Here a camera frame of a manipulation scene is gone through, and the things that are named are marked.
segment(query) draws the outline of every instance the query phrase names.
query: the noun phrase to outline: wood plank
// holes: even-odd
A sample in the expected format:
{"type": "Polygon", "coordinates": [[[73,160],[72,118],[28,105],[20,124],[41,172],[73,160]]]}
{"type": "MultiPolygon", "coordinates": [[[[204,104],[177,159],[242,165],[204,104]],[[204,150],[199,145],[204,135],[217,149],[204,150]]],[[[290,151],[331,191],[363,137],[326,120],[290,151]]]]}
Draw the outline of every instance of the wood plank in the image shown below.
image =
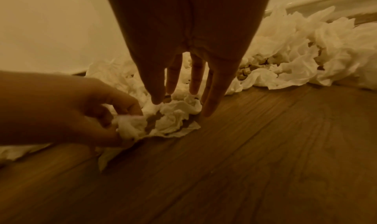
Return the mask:
{"type": "Polygon", "coordinates": [[[153,223],[377,223],[377,95],[317,89],[153,223]]]}
{"type": "Polygon", "coordinates": [[[214,116],[198,118],[202,129],[181,139],[138,144],[103,175],[92,158],[13,188],[29,172],[24,167],[0,183],[0,223],[148,223],[311,90],[252,88],[226,97],[214,116]],[[4,200],[5,193],[14,199],[4,200]]]}

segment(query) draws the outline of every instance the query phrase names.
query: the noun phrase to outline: wooden floor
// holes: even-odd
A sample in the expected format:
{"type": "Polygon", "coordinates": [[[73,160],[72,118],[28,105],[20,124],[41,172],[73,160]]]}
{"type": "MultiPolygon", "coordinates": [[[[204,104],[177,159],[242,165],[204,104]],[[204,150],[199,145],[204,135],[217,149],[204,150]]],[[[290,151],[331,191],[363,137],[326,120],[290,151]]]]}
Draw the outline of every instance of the wooden floor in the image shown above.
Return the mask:
{"type": "Polygon", "coordinates": [[[78,145],[0,169],[0,223],[377,223],[377,94],[252,88],[99,174],[78,145]]]}

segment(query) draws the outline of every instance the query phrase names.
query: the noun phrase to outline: person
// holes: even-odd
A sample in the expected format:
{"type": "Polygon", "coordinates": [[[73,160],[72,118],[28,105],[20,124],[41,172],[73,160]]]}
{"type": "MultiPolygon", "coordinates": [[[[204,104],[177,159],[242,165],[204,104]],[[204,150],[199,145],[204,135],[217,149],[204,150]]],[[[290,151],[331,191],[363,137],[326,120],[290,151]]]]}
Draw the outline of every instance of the person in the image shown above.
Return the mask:
{"type": "MultiPolygon", "coordinates": [[[[182,53],[190,52],[190,93],[197,94],[204,64],[210,68],[203,115],[218,107],[253,38],[268,0],[109,0],[152,102],[172,94],[182,53]],[[164,70],[167,82],[164,84],[164,70]]],[[[121,144],[112,115],[142,115],[138,101],[99,80],[0,72],[0,144],[74,142],[121,144]],[[96,118],[101,127],[86,117],[96,118]]]]}

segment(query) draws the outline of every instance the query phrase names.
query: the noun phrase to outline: skin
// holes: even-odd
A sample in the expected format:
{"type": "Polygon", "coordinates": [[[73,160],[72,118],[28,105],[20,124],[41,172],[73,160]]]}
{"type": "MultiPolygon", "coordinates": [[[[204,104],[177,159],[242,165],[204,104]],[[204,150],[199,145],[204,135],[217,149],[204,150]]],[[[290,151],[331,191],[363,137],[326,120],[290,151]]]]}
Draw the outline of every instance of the skin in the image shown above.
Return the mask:
{"type": "MultiPolygon", "coordinates": [[[[153,103],[174,92],[182,53],[188,51],[190,93],[198,93],[208,62],[202,114],[211,116],[235,77],[268,0],[109,2],[153,103]]],[[[135,98],[96,79],[0,71],[0,91],[0,145],[73,142],[116,147],[121,138],[103,105],[113,105],[118,114],[142,115],[135,98]]]]}
{"type": "Polygon", "coordinates": [[[0,144],[72,142],[119,146],[111,125],[118,114],[143,115],[137,99],[97,79],[38,73],[0,72],[0,144]],[[101,125],[85,116],[96,118],[101,125]]]}
{"type": "Polygon", "coordinates": [[[234,79],[268,0],[109,0],[130,54],[155,104],[176,88],[182,53],[193,66],[197,94],[205,61],[210,72],[202,114],[211,116],[234,79]],[[164,69],[167,82],[164,84],[164,69]]]}

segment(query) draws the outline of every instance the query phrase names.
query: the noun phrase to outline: person's right hand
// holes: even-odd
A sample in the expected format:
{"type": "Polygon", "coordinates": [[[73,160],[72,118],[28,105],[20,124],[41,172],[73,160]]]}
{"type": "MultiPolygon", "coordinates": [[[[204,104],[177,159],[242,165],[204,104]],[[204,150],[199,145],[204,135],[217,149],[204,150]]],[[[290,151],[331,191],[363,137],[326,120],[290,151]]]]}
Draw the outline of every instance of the person's right hand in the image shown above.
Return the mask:
{"type": "Polygon", "coordinates": [[[268,0],[109,0],[145,88],[155,104],[174,92],[182,53],[192,57],[190,92],[197,94],[205,61],[210,72],[203,115],[218,107],[235,77],[268,0]],[[166,88],[164,69],[167,71],[166,88]]]}

